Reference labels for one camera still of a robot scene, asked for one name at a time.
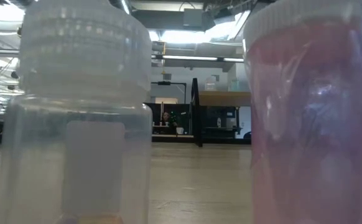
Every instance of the bottle lid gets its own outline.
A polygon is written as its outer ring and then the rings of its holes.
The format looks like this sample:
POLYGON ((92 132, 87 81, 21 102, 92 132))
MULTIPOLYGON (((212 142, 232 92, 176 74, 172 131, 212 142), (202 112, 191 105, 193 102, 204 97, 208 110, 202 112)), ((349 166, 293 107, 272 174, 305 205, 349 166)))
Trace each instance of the bottle lid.
POLYGON ((108 0, 41 0, 22 26, 19 75, 26 93, 146 99, 151 40, 108 0))
POLYGON ((362 0, 281 0, 252 15, 244 29, 244 46, 276 30, 291 27, 311 18, 340 17, 346 21, 362 16, 362 0))

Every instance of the plastic bottle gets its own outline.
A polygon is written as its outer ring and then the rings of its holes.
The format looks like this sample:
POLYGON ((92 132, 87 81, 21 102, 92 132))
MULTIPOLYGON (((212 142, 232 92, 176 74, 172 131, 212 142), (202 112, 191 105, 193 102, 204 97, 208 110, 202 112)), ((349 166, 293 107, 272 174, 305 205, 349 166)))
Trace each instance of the plastic bottle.
POLYGON ((244 32, 254 224, 362 224, 362 0, 284 0, 244 32))
POLYGON ((7 109, 0 224, 147 223, 149 33, 107 0, 34 2, 7 109))

